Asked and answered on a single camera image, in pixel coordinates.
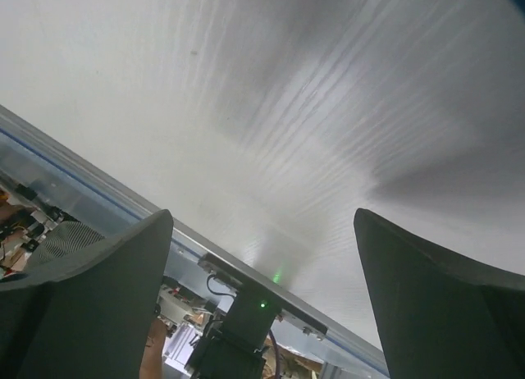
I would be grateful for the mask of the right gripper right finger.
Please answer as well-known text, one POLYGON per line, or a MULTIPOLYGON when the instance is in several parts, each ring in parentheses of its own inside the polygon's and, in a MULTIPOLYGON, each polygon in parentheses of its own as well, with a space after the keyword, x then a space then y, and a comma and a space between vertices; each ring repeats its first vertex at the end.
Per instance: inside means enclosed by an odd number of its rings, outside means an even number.
POLYGON ((360 208, 354 231, 393 378, 522 378, 524 277, 360 208))

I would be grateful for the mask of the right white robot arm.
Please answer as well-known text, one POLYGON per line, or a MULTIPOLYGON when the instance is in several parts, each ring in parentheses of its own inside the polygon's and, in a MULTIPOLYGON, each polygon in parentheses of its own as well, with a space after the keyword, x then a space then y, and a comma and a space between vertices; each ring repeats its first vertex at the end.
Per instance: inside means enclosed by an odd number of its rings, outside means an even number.
MULTIPOLYGON (((4 378, 136 378, 167 260, 162 210, 127 232, 1 281, 4 378)), ((524 278, 418 237, 360 208, 358 254, 393 378, 521 378, 524 278)), ((314 319, 223 263, 237 294, 207 326, 194 378, 259 378, 273 322, 314 319)))

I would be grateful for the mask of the person bare forearm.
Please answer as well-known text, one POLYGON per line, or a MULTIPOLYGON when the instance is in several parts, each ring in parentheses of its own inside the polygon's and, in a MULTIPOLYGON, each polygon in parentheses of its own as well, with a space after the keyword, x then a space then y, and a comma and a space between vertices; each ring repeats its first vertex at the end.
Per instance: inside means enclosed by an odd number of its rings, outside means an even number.
POLYGON ((162 351, 167 338, 167 327, 155 318, 149 328, 144 354, 139 368, 139 379, 162 378, 162 351))

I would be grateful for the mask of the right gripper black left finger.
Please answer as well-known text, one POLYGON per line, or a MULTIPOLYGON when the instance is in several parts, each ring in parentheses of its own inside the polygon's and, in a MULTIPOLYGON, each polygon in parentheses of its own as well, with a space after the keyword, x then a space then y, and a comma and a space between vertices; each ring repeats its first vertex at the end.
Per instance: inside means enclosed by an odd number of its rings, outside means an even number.
POLYGON ((3 378, 136 378, 170 251, 161 210, 1 284, 3 378))

